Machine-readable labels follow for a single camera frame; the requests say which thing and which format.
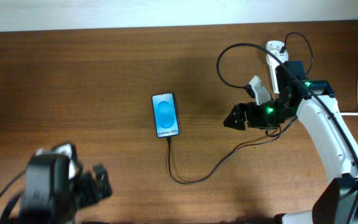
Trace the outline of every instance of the blue circle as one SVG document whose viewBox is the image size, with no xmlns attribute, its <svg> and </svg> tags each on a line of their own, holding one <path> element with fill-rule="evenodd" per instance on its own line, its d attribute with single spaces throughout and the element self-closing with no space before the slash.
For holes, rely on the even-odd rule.
<svg viewBox="0 0 358 224">
<path fill-rule="evenodd" d="M 161 128 L 170 128 L 173 125 L 174 119 L 170 115 L 171 106 L 167 101 L 161 101 L 158 106 L 158 125 Z"/>
</svg>

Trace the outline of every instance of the white wall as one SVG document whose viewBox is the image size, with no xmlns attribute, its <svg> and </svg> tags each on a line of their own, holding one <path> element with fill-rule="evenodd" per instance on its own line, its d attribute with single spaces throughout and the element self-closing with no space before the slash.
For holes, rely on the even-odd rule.
<svg viewBox="0 0 358 224">
<path fill-rule="evenodd" d="M 0 0 L 0 31 L 358 19 L 358 0 Z"/>
</svg>

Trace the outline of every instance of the blue phone screen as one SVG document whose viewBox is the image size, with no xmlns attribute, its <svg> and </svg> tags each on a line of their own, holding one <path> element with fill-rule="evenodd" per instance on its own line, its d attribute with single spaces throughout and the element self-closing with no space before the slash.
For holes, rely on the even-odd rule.
<svg viewBox="0 0 358 224">
<path fill-rule="evenodd" d="M 155 95 L 152 97 L 152 100 L 157 136 L 162 138 L 179 134 L 173 94 Z"/>
</svg>

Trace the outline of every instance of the wood grain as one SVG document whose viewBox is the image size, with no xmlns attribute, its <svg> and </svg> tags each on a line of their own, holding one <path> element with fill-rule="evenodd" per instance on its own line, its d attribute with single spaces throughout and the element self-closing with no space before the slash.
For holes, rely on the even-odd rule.
<svg viewBox="0 0 358 224">
<path fill-rule="evenodd" d="M 205 183 L 182 186 L 168 175 L 151 104 L 152 95 L 174 92 L 175 174 L 199 179 L 234 146 L 264 135 L 223 127 L 236 103 L 252 99 L 221 82 L 218 55 L 291 31 L 312 45 L 310 79 L 328 80 L 341 110 L 355 111 L 358 21 L 0 33 L 0 190 L 36 149 L 71 141 L 85 170 L 106 166 L 114 190 L 78 212 L 79 222 L 219 223 L 311 209 L 327 183 L 300 123 L 273 144 L 245 148 Z M 291 37 L 288 50 L 309 66 L 301 38 Z M 259 75 L 270 86 L 265 54 L 254 49 L 230 50 L 221 71 L 238 85 Z M 358 117 L 345 121 L 358 142 Z M 21 188 L 23 180 L 3 196 L 0 214 Z"/>
</svg>

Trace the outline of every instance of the smartphone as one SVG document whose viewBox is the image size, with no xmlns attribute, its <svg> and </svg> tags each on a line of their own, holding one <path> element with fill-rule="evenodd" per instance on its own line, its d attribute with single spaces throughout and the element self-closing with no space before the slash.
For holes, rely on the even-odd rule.
<svg viewBox="0 0 358 224">
<path fill-rule="evenodd" d="M 157 137 L 169 137 L 179 134 L 177 112 L 172 93 L 152 97 Z"/>
</svg>

